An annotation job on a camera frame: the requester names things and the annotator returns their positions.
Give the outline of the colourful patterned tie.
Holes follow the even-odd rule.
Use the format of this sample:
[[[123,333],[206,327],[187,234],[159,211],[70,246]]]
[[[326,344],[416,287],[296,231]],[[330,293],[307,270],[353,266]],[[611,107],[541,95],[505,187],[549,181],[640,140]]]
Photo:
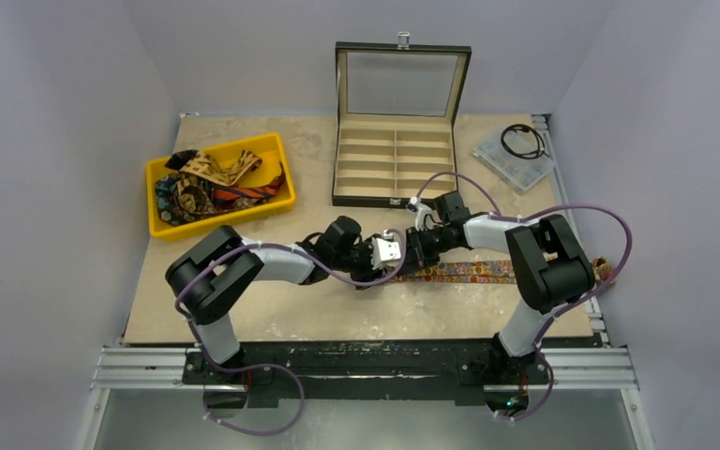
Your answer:
[[[513,265],[507,260],[440,262],[411,274],[396,275],[391,281],[503,285],[517,283]]]

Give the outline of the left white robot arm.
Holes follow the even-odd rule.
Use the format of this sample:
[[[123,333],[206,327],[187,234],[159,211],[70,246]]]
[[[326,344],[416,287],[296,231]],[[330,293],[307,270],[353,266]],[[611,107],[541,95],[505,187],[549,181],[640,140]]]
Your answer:
[[[241,374],[231,310],[252,283],[306,286],[334,277],[369,288],[392,278],[405,255],[401,233],[363,238],[361,231],[357,221],[340,216],[322,232],[281,245],[249,239],[223,225],[174,261],[164,278],[176,310],[208,355],[206,372],[218,383],[231,383]]]

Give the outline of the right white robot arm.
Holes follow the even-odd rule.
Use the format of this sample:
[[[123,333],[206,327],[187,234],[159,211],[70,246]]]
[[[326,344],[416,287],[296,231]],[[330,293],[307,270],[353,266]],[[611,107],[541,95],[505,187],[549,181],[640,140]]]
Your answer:
[[[595,284],[592,264],[561,215],[518,222],[472,214],[456,191],[435,199],[433,207],[412,197],[407,209],[416,222],[406,231],[401,275],[435,267],[442,254],[457,248],[509,254],[520,300],[493,338],[488,358],[491,374],[500,381],[510,382],[524,371],[525,356],[534,353],[548,319]]]

